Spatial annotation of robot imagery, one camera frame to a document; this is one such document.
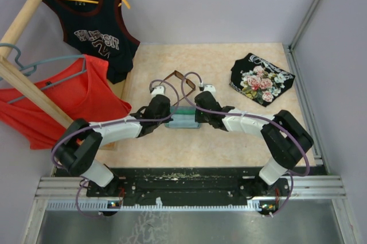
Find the light blue cleaning cloth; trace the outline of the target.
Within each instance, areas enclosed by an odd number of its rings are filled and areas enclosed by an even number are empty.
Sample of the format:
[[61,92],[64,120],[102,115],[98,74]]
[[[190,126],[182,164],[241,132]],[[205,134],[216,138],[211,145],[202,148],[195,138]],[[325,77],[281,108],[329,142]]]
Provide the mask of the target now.
[[195,121],[194,114],[175,114],[173,115],[172,123],[176,127],[195,127],[197,122]]

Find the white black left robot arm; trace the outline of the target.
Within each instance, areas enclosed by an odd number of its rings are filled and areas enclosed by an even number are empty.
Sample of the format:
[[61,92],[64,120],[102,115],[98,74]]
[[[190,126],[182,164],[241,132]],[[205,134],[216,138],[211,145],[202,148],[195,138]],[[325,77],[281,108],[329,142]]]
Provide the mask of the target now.
[[113,196],[119,182],[112,171],[95,157],[101,146],[152,133],[170,121],[170,99],[155,95],[148,106],[122,119],[107,122],[75,120],[52,149],[52,159],[59,162],[71,176],[82,177],[99,186],[102,193]]

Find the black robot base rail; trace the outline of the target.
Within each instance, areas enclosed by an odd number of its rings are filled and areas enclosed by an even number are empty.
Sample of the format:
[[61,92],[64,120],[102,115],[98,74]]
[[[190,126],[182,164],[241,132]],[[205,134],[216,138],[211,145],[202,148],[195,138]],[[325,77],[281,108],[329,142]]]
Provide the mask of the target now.
[[267,185],[259,168],[114,168],[110,187],[81,180],[73,208],[98,210],[105,216],[119,211],[257,211],[273,215],[288,199],[293,178]]

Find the brown sunglasses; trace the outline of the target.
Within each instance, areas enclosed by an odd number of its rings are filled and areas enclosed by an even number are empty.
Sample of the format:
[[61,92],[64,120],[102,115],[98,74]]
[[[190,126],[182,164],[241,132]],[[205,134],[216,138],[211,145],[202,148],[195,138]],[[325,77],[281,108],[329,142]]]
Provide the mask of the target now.
[[196,85],[191,80],[184,79],[184,75],[181,72],[177,71],[177,70],[174,70],[172,73],[167,75],[163,80],[167,81],[168,79],[170,79],[173,76],[175,76],[176,78],[178,78],[180,80],[183,80],[183,82],[191,88],[191,90],[187,93],[187,95],[191,95],[193,92],[195,92]]

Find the grey-blue clothes hanger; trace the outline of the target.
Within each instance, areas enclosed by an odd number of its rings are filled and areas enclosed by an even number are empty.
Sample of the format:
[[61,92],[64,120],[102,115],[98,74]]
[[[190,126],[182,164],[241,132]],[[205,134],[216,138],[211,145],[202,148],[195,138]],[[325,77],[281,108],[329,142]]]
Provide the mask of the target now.
[[62,78],[59,81],[52,82],[51,84],[46,84],[46,86],[41,88],[41,91],[47,90],[51,87],[59,85],[59,84],[61,84],[63,82],[66,82],[68,80],[71,80],[71,79],[73,79],[73,78],[75,78],[79,75],[82,75],[82,74],[86,73],[86,71],[87,71],[87,58],[86,58],[85,55],[67,55],[67,56],[53,57],[53,58],[49,58],[49,59],[40,60],[40,61],[37,61],[37,62],[34,62],[34,63],[31,63],[29,65],[24,66],[19,62],[19,58],[21,56],[21,50],[16,45],[6,43],[6,42],[2,42],[1,43],[1,48],[3,48],[3,47],[7,47],[7,48],[11,48],[11,49],[16,50],[17,55],[14,59],[15,63],[18,65],[18,67],[19,67],[18,70],[20,72],[25,71],[25,73],[23,73],[23,75],[25,75],[26,77],[29,77],[30,75],[35,73],[38,66],[40,66],[42,64],[48,64],[48,63],[52,63],[52,62],[55,62],[55,61],[63,61],[63,60],[68,60],[68,59],[82,59],[82,66],[81,66],[81,69],[79,71],[77,71],[76,73],[71,74],[71,76],[67,76],[65,78]]

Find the aluminium frame post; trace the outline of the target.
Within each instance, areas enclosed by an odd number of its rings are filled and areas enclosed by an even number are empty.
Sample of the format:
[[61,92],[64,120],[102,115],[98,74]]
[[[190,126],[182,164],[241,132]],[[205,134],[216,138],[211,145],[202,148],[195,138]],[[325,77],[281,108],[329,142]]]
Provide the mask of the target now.
[[306,14],[304,15],[302,22],[298,28],[298,30],[295,33],[295,36],[293,37],[290,45],[288,46],[288,50],[290,53],[293,53],[301,38],[303,37],[303,35],[305,34],[307,28],[309,27],[313,17],[315,16],[320,4],[321,4],[322,0],[313,0],[310,7],[308,8],[308,10],[306,11]]

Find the navy basketball jersey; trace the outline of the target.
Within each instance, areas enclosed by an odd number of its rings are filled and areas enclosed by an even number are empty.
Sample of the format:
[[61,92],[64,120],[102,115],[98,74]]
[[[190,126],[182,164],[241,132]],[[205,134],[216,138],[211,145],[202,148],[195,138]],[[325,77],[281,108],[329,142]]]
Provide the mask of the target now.
[[139,40],[127,30],[121,0],[42,0],[60,20],[64,42],[108,62],[107,79],[119,83],[133,69]]

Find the black floral folded shirt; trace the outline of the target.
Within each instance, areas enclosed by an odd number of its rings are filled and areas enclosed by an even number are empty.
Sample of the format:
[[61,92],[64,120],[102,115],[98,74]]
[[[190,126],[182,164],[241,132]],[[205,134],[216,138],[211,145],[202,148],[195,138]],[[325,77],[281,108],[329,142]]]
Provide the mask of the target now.
[[229,85],[248,99],[267,107],[288,91],[294,81],[295,75],[249,53],[235,61]]

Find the grey-blue glasses case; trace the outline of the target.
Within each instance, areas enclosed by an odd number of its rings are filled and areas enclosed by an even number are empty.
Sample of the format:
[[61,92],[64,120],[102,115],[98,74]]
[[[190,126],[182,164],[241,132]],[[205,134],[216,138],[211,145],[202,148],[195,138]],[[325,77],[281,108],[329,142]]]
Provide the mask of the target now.
[[195,114],[195,107],[179,106],[165,126],[170,129],[199,129],[201,124],[196,121]]

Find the wooden clothes rack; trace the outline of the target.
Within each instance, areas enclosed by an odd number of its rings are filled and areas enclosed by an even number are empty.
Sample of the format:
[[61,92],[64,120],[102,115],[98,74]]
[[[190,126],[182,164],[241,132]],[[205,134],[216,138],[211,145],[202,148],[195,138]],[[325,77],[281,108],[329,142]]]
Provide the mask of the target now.
[[[139,41],[126,29],[122,0],[27,0],[2,37],[1,122],[23,135],[33,150],[51,149],[75,119],[105,122],[129,115],[109,82],[132,69]],[[40,4],[58,16],[64,41],[77,49],[73,63],[37,83],[8,57]]]

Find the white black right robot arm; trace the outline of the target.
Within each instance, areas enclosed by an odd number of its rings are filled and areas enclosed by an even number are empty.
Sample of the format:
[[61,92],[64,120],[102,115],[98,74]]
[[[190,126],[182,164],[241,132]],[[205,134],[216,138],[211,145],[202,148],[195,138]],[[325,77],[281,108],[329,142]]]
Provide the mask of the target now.
[[194,101],[198,123],[208,123],[222,131],[252,134],[265,141],[271,158],[260,170],[260,178],[256,181],[260,194],[272,194],[276,190],[276,181],[287,171],[293,170],[302,158],[306,163],[306,173],[309,173],[306,153],[312,148],[314,140],[289,111],[256,115],[233,106],[221,107],[209,91],[199,93]]

